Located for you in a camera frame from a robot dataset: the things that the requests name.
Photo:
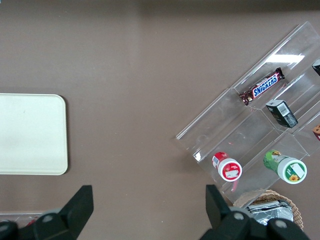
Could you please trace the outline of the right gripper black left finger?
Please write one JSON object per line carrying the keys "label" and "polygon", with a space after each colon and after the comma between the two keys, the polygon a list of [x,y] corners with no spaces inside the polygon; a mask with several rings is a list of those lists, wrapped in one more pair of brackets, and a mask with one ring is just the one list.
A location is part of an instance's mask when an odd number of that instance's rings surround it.
{"label": "right gripper black left finger", "polygon": [[76,240],[94,211],[93,187],[83,185],[58,213],[47,213],[18,228],[13,221],[0,223],[2,240]]}

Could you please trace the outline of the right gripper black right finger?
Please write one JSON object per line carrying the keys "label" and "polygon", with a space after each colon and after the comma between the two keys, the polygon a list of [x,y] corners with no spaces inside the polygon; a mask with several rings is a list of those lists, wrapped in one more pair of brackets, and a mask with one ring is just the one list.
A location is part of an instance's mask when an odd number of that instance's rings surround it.
{"label": "right gripper black right finger", "polygon": [[292,221],[274,218],[267,225],[248,214],[231,210],[214,185],[205,187],[205,209],[211,228],[202,240],[308,240],[309,237]]}

